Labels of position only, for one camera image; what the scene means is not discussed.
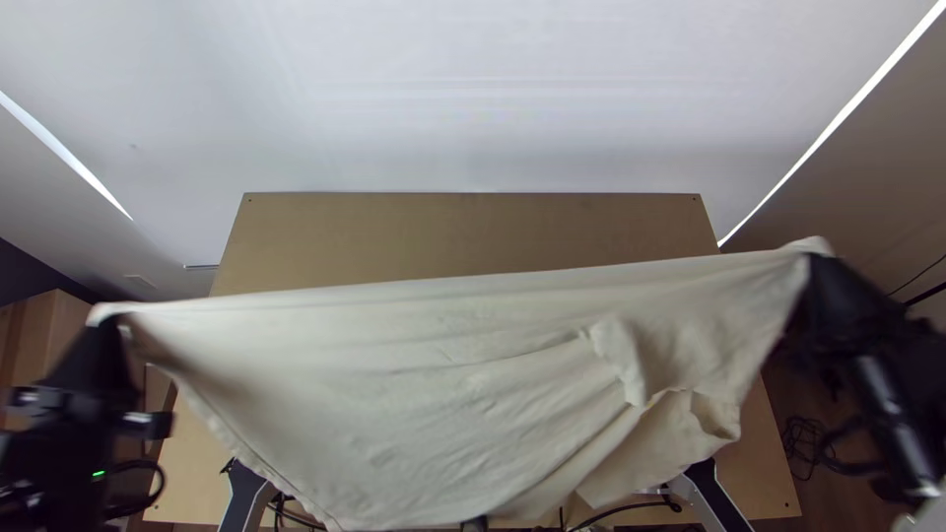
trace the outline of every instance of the white ceiling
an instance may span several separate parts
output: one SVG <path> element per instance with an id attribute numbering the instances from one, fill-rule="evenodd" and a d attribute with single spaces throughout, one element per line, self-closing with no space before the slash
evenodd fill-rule
<path id="1" fill-rule="evenodd" d="M 820 234 L 895 298 L 946 279 L 946 17 L 766 205 L 723 246 L 765 249 Z M 946 328 L 946 294 L 914 310 Z"/>
<path id="2" fill-rule="evenodd" d="M 723 235 L 932 4 L 4 0 L 0 91 L 134 223 L 0 111 L 0 236 L 168 299 L 247 191 L 699 192 Z"/>

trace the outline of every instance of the wooden tabletop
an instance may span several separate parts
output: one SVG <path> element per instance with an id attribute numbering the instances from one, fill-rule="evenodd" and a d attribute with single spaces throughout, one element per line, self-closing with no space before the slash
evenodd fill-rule
<path id="1" fill-rule="evenodd" d="M 703 201 L 690 194 L 246 194 L 211 295 L 715 253 Z M 145 519 L 219 523 L 230 499 L 219 471 L 231 455 L 183 401 L 174 412 L 160 458 L 169 483 Z M 716 461 L 720 482 L 747 518 L 801 514 L 761 378 L 743 406 L 742 438 Z M 562 506 L 570 525 L 595 513 L 574 495 Z M 652 507 L 603 522 L 693 521 L 689 508 Z M 557 527 L 558 509 L 539 521 L 491 525 Z"/>

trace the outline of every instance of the cream fabric sheet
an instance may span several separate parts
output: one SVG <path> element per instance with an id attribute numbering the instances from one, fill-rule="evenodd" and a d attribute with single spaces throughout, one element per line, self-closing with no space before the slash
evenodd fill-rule
<path id="1" fill-rule="evenodd" d="M 124 314 L 220 441 L 331 530 L 535 518 L 738 439 L 805 252 L 828 248 L 107 303 L 89 321 Z"/>

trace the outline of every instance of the light strip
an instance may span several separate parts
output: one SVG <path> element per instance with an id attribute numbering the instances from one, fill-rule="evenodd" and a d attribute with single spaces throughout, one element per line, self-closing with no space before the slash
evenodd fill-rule
<path id="1" fill-rule="evenodd" d="M 791 167 L 788 173 L 782 179 L 780 179 L 778 183 L 776 183 L 776 186 L 770 190 L 768 194 L 766 194 L 766 197 L 762 198 L 762 201 L 759 202 L 759 205 L 756 205 L 756 208 L 753 209 L 745 218 L 743 218 L 742 222 L 736 224 L 736 227 L 732 228 L 732 231 L 721 238 L 716 243 L 716 245 L 722 247 L 730 238 L 732 238 L 734 234 L 736 234 L 737 231 L 746 225 L 746 222 L 748 222 L 749 219 L 759 211 L 759 209 L 762 209 L 762 206 L 765 205 L 770 198 L 776 195 L 776 192 L 778 192 L 778 190 L 795 174 L 795 172 L 798 171 L 798 169 L 804 165 L 806 161 L 808 161 L 808 158 L 810 158 L 811 155 L 814 154 L 815 151 L 818 150 L 818 148 L 820 148 L 826 140 L 828 140 L 828 137 L 830 137 L 831 134 L 834 133 L 836 129 L 838 129 L 838 126 L 847 120 L 847 117 L 850 116 L 850 114 L 857 108 L 858 105 L 860 105 L 862 101 L 864 101 L 865 98 L 867 98 L 867 95 L 869 95 L 870 92 L 873 91 L 875 87 L 877 87 L 877 84 L 880 83 L 880 80 L 884 79 L 884 76 L 886 76 L 887 73 L 890 72 L 890 70 L 894 68 L 898 62 L 900 62 L 901 58 L 903 58 L 907 53 L 907 50 L 909 50 L 913 44 L 916 43 L 916 41 L 926 32 L 926 30 L 933 24 L 933 21 L 935 21 L 936 18 L 943 13 L 944 9 L 946 9 L 946 0 L 939 0 L 933 5 L 932 8 L 930 8 L 929 13 L 920 19 L 919 24 L 917 24 L 916 27 L 907 34 L 907 38 L 905 38 L 904 41 L 901 42 L 899 46 L 897 46 L 897 49 L 894 50 L 894 53 L 890 54 L 890 57 L 888 57 L 887 60 L 884 61 L 882 65 L 880 65 L 880 68 L 877 69 L 877 72 L 874 72 L 874 75 L 871 76 L 869 80 L 867 80 L 867 83 L 865 83 L 864 86 L 860 88 L 860 91 L 857 91 L 854 97 L 851 98 L 850 101 L 841 108 L 841 112 L 839 112 L 838 115 L 835 116 L 835 118 L 831 121 L 831 123 L 828 124 L 828 127 L 826 127 L 825 130 L 821 132 L 821 135 L 819 135 L 815 140 L 815 143 L 812 144 L 810 148 L 808 148 L 808 151 L 801 156 L 801 159 L 799 159 L 798 162 Z"/>
<path id="2" fill-rule="evenodd" d="M 111 195 L 111 192 L 105 188 L 105 185 L 101 184 L 101 181 L 99 181 L 99 179 L 91 171 L 89 171 L 89 169 L 86 168 L 86 166 L 83 165 L 81 161 L 76 159 L 76 156 L 72 155 L 72 152 L 63 146 L 63 144 L 59 142 L 59 139 L 57 139 L 55 135 L 50 133 L 48 129 L 40 124 L 38 120 L 33 118 L 31 114 L 26 112 L 25 109 L 17 105 L 15 101 L 10 100 L 10 98 L 3 94 L 2 91 L 0 91 L 0 105 L 3 105 L 4 108 L 10 111 L 10 114 L 12 114 L 17 120 L 20 120 L 20 123 L 26 126 L 26 128 L 29 129 L 37 137 L 37 139 L 42 141 L 42 143 L 46 145 L 46 148 L 49 148 L 52 150 L 52 153 L 59 156 L 59 159 L 61 159 L 63 163 L 78 173 L 79 176 L 85 179 L 87 183 L 92 185 L 96 192 L 108 200 L 108 203 L 112 204 L 115 209 L 121 211 L 121 214 L 127 216 L 128 220 L 134 221 L 134 219 L 131 218 L 131 215 L 128 214 L 128 211 L 126 211 L 124 207 L 118 203 L 118 200 L 116 200 L 115 197 Z"/>

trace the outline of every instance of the black cable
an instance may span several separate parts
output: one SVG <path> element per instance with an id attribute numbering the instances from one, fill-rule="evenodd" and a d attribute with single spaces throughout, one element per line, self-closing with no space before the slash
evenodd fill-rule
<path id="1" fill-rule="evenodd" d="M 283 498 L 282 494 L 276 495 L 276 498 L 279 502 L 276 503 L 276 511 L 273 511 L 273 532 L 279 532 L 279 520 L 282 518 L 282 515 L 279 513 L 283 511 Z"/>
<path id="2" fill-rule="evenodd" d="M 946 290 L 946 281 L 943 281 L 942 283 L 927 290 L 926 292 L 920 294 L 919 296 L 914 296 L 910 299 L 907 299 L 906 301 L 904 301 L 904 306 L 913 306 L 919 303 L 920 301 L 924 301 L 924 300 L 932 298 L 933 296 L 939 294 L 940 292 L 944 290 Z"/>
<path id="3" fill-rule="evenodd" d="M 825 424 L 815 419 L 791 416 L 785 420 L 785 428 L 781 432 L 781 448 L 785 451 L 785 458 L 808 466 L 803 475 L 789 467 L 792 477 L 802 482 L 811 480 L 815 468 L 821 463 L 816 456 L 817 445 L 827 431 Z M 826 454 L 834 458 L 834 447 L 828 445 Z"/>
<path id="4" fill-rule="evenodd" d="M 287 501 L 287 500 L 289 500 L 289 498 L 286 497 L 286 494 L 279 493 L 279 504 L 278 504 L 278 505 L 279 505 L 279 511 L 283 511 L 283 510 L 286 508 L 286 501 Z M 283 519 L 283 516 L 282 516 L 282 515 L 279 516 L 279 524 L 283 525 L 283 527 L 286 526 L 286 521 Z"/>
<path id="5" fill-rule="evenodd" d="M 680 504 L 677 504 L 676 502 L 673 502 L 672 500 L 670 500 L 670 497 L 664 496 L 664 500 L 662 500 L 662 501 L 660 501 L 660 502 L 657 502 L 657 501 L 654 501 L 654 502 L 638 502 L 638 503 L 636 503 L 636 504 L 625 504 L 624 506 L 618 506 L 618 507 L 616 507 L 616 508 L 611 508 L 611 509 L 609 509 L 608 511 L 599 513 L 599 514 L 597 514 L 597 515 L 593 515 L 593 516 L 591 516 L 591 517 L 588 517 L 587 519 L 581 521 L 577 526 L 572 527 L 572 528 L 569 530 L 569 532 L 575 532 L 575 530 L 580 530 L 580 529 L 582 529 L 582 528 L 591 526 L 592 524 L 594 524 L 594 523 L 600 521 L 601 519 L 604 519 L 605 517 L 609 517 L 609 516 L 611 516 L 611 515 L 614 515 L 615 513 L 618 513 L 618 512 L 627 511 L 627 510 L 632 510 L 632 509 L 638 509 L 638 508 L 649 508 L 649 507 L 652 507 L 652 506 L 668 506 L 672 511 L 677 512 L 677 513 L 683 511 L 683 508 L 680 507 Z"/>
<path id="6" fill-rule="evenodd" d="M 110 519 L 117 519 L 145 511 L 148 506 L 151 506 L 158 500 L 158 497 L 161 496 L 161 492 L 165 490 L 165 471 L 158 465 L 158 462 L 154 460 L 126 460 L 109 468 L 107 475 L 110 477 L 111 475 L 117 475 L 135 469 L 149 469 L 154 471 L 159 479 L 158 489 L 153 494 L 139 498 L 133 502 L 107 505 L 102 512 L 104 520 L 108 521 Z"/>
<path id="7" fill-rule="evenodd" d="M 943 256 L 941 256 L 941 257 L 939 257 L 938 259 L 936 259 L 935 262 L 933 262 L 933 263 L 930 264 L 929 266 L 923 268 L 923 270 L 922 270 L 921 272 L 919 272 L 918 274 L 914 275 L 909 281 L 903 283 L 902 285 L 898 286 L 895 290 L 893 290 L 892 292 L 888 293 L 887 296 L 888 296 L 888 297 L 889 297 L 889 296 L 892 296 L 893 294 L 896 294 L 897 292 L 903 290 L 904 288 L 906 288 L 907 286 L 909 286 L 910 283 L 912 283 L 913 281 L 915 281 L 915 280 L 919 279 L 920 277 L 922 277 L 922 275 L 923 275 L 924 273 L 926 273 L 926 272 L 932 270 L 932 269 L 933 269 L 933 266 L 936 266 L 937 264 L 939 264 L 939 263 L 942 262 L 943 260 L 946 260 L 946 253 L 943 253 Z"/>
<path id="8" fill-rule="evenodd" d="M 881 460 L 844 462 L 839 460 L 834 453 L 832 444 L 835 441 L 849 437 L 855 432 L 866 430 L 868 430 L 868 425 L 863 417 L 852 416 L 848 418 L 840 427 L 828 431 L 828 433 L 821 437 L 815 449 L 815 459 L 835 473 L 848 477 L 862 477 L 883 471 L 884 462 Z"/>
<path id="9" fill-rule="evenodd" d="M 278 516 L 280 516 L 280 517 L 285 517 L 285 518 L 289 519 L 290 521 L 293 521 L 294 523 L 300 524 L 300 525 L 302 525 L 302 526 L 304 526 L 304 527 L 307 527 L 307 528 L 309 528 L 309 529 L 311 529 L 311 530 L 325 530 L 325 526 L 324 526 L 324 525 L 321 525 L 321 524 L 318 524 L 318 523 L 314 523 L 314 522 L 312 522 L 312 521 L 307 521 L 307 520 L 305 520 L 305 519 L 302 519 L 301 517 L 296 517 L 296 516 L 292 515 L 291 513 L 287 512 L 287 511 L 283 511 L 283 510 L 277 508 L 276 505 L 275 505 L 273 502 L 269 502 L 268 504 L 266 504 L 266 507 L 268 507 L 269 509 L 271 509 L 271 510 L 273 511 L 273 513 L 275 513 L 276 515 L 278 515 Z"/>

